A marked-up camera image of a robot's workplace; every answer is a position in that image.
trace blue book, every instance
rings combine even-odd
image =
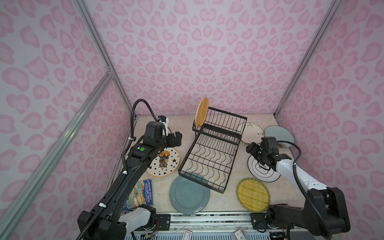
[[[122,211],[124,212],[128,209],[136,208],[141,204],[153,204],[152,179],[137,182],[127,201],[125,202]]]

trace beige tabletop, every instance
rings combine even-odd
[[[263,130],[265,130],[270,125],[277,125],[277,122],[272,114],[253,114],[244,116],[248,118],[247,122],[255,123],[259,125]],[[195,138],[195,132],[192,131],[192,124],[195,116],[169,116],[168,118],[168,127],[171,129],[171,131],[178,131],[183,134],[182,145],[175,148],[179,152],[180,162],[182,162]],[[139,117],[134,130],[135,137],[139,138],[144,134],[145,127],[149,121],[153,121],[153,118],[147,116]],[[210,190],[209,202],[203,211],[246,211],[246,209],[239,203],[236,195],[236,188],[238,183],[246,177],[253,177],[247,166],[247,161],[250,154],[245,151],[246,146],[247,144],[243,142],[240,143],[227,189],[223,194],[214,190]],[[280,149],[280,153],[285,153],[292,157],[289,149]],[[154,177],[148,173],[144,173],[140,178],[140,180],[152,179],[154,192],[154,205],[152,206],[156,208],[157,212],[176,212],[170,202],[169,189],[172,185],[172,182],[178,176],[178,172],[175,171],[165,177]],[[291,206],[304,206],[305,199],[303,195],[299,190],[294,188],[294,186],[285,177],[281,176],[275,182],[266,182],[264,184],[270,192],[271,204],[286,203]]]

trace yellow woven plate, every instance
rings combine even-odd
[[[197,108],[196,117],[195,117],[196,127],[201,127],[203,125],[205,118],[207,117],[208,107],[209,107],[209,101],[208,101],[208,98],[205,97],[201,100],[199,107]]]
[[[244,178],[237,185],[237,199],[251,212],[264,212],[271,203],[267,187],[255,178]]]

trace black wire dish rack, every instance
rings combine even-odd
[[[246,122],[246,117],[209,107],[203,125],[193,123],[195,140],[179,167],[179,175],[224,193]]]

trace owl illustration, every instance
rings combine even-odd
[[[159,167],[161,167],[161,170],[164,170],[165,167],[167,167],[167,162],[169,158],[170,153],[168,151],[162,151],[159,153]]]

